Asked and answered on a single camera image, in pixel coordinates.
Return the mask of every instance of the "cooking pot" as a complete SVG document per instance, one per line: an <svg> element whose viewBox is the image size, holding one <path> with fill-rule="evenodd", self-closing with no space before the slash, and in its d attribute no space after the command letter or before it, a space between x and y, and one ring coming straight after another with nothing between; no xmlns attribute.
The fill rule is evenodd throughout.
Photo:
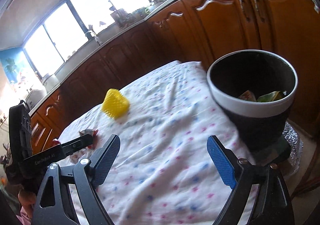
<svg viewBox="0 0 320 225"><path fill-rule="evenodd" d="M145 9L146 14L150 14L157 7L159 7L164 1L163 0L153 0L150 2L150 6Z"/></svg>

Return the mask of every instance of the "wooden furniture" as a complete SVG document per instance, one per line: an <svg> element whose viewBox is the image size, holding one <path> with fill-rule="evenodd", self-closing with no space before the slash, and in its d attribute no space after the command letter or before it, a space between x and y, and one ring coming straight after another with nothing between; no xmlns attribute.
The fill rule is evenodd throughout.
<svg viewBox="0 0 320 225"><path fill-rule="evenodd" d="M290 119L310 134L320 126L320 15L311 0L178 0L102 47L32 116L33 150L50 146L70 122L170 61L205 69L237 50L263 49L295 67L299 88Z"/></svg>

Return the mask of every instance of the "blue gripper pad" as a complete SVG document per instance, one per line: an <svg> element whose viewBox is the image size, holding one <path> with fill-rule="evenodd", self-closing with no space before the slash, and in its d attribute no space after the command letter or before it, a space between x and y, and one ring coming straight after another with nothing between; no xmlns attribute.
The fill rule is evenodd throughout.
<svg viewBox="0 0 320 225"><path fill-rule="evenodd" d="M235 169L212 136L207 140L207 150L223 183L229 185L231 189L234 189L237 184Z"/></svg>
<svg viewBox="0 0 320 225"><path fill-rule="evenodd" d="M120 139L119 137L116 137L115 140L110 144L110 147L102 156L100 162L96 167L95 179L92 181L92 185L94 187L97 187L98 185L102 185L104 183L104 180L106 179L119 150Z"/></svg>

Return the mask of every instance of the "plastic container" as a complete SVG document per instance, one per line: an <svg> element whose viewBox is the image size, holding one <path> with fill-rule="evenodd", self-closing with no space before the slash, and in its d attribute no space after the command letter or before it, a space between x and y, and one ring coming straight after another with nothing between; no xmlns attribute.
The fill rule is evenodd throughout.
<svg viewBox="0 0 320 225"><path fill-rule="evenodd" d="M209 67L207 81L215 101L237 126L250 151L262 150L282 135L298 86L297 73L287 60L263 50L236 51ZM238 99L247 90L256 98L273 91L287 95L266 103Z"/></svg>

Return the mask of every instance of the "green object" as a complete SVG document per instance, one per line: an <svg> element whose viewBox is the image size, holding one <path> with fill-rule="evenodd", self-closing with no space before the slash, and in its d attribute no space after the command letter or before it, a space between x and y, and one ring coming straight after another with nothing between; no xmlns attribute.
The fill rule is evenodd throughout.
<svg viewBox="0 0 320 225"><path fill-rule="evenodd" d="M281 91L275 91L268 93L266 95L262 95L257 99L257 102L260 103L268 103L278 101L284 98L284 94Z"/></svg>

